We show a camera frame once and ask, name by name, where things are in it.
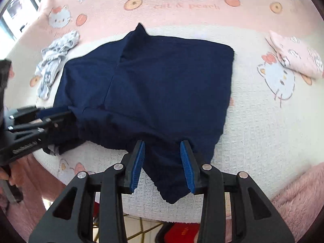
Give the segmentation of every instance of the gray and white crumpled cloth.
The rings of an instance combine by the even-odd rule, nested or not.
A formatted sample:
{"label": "gray and white crumpled cloth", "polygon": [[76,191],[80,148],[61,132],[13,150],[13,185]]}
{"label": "gray and white crumpled cloth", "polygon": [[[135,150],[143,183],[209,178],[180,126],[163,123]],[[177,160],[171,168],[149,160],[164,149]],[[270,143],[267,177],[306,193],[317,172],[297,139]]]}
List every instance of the gray and white crumpled cloth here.
{"label": "gray and white crumpled cloth", "polygon": [[43,60],[37,65],[35,76],[41,78],[37,97],[42,100],[48,100],[51,92],[51,86],[54,83],[56,74],[63,67],[63,60],[67,52],[75,47],[79,42],[79,33],[76,30],[63,35],[54,40],[49,47],[42,49]]}

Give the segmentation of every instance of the white tile floor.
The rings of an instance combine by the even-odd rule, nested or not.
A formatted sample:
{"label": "white tile floor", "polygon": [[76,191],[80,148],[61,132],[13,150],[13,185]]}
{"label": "white tile floor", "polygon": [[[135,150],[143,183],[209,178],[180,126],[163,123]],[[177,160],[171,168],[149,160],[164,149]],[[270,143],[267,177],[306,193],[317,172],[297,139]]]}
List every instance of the white tile floor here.
{"label": "white tile floor", "polygon": [[[126,229],[126,236],[130,237],[138,232],[141,231],[141,223],[140,218],[137,216],[126,216],[124,217],[125,221],[125,229]],[[143,224],[143,231],[148,230],[152,227],[155,227],[160,222],[150,219],[142,219]],[[162,225],[156,227],[155,229],[147,232],[144,234],[144,243],[154,243],[155,242],[155,236],[158,233],[158,231],[161,229]],[[95,238],[96,234],[98,232],[97,228],[93,229],[93,238]],[[142,242],[142,235],[138,235],[128,241],[129,243],[141,243]]]}

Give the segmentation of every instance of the navy blue shirt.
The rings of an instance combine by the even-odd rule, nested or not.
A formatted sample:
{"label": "navy blue shirt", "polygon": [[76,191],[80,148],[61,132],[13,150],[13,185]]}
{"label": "navy blue shirt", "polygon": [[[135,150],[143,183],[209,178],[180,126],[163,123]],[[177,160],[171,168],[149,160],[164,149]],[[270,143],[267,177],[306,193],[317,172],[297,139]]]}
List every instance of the navy blue shirt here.
{"label": "navy blue shirt", "polygon": [[189,193],[180,142],[210,162],[223,133],[233,58],[227,45],[150,36],[139,24],[68,61],[54,107],[73,111],[82,140],[129,152],[145,141],[143,169],[173,204]]}

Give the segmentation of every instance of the hello kitty blanket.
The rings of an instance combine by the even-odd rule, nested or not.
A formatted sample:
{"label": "hello kitty blanket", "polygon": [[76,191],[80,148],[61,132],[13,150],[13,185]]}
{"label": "hello kitty blanket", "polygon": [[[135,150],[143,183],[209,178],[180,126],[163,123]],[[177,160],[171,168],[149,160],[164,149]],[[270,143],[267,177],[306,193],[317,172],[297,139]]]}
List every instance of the hello kitty blanket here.
{"label": "hello kitty blanket", "polygon": [[[38,81],[33,75],[41,49],[54,39],[72,30],[80,33],[68,60],[123,38],[139,22],[150,35],[205,39],[234,49],[231,101],[214,166],[232,174],[248,172],[271,198],[324,161],[324,81],[284,68],[265,40],[273,30],[302,39],[324,56],[323,20],[311,0],[42,0],[38,19],[8,55],[13,70],[5,104],[52,106],[61,74],[47,101],[36,100]],[[42,151],[35,156],[68,183],[80,165],[101,172],[124,154],[86,142],[59,157]],[[202,201],[202,196],[190,194],[167,204],[142,171],[138,189],[123,197],[123,206],[124,212],[145,218],[199,222]]]}

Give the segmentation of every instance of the metal pivot bolt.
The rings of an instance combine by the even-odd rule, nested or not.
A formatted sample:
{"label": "metal pivot bolt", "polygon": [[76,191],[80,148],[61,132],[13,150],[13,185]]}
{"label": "metal pivot bolt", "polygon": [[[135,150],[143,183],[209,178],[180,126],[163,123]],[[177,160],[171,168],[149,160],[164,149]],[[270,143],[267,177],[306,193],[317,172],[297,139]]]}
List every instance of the metal pivot bolt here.
{"label": "metal pivot bolt", "polygon": [[241,177],[241,178],[247,178],[248,177],[248,174],[246,173],[246,172],[240,172],[239,173],[239,177]]}
{"label": "metal pivot bolt", "polygon": [[124,167],[124,165],[122,165],[122,164],[115,164],[114,165],[115,170],[121,170],[121,169],[123,169],[123,167]]}
{"label": "metal pivot bolt", "polygon": [[78,176],[78,178],[82,179],[82,178],[86,177],[86,172],[79,172],[77,176]]}
{"label": "metal pivot bolt", "polygon": [[212,166],[210,164],[204,164],[202,166],[203,166],[203,169],[206,170],[206,171],[209,171],[209,170],[212,169]]}

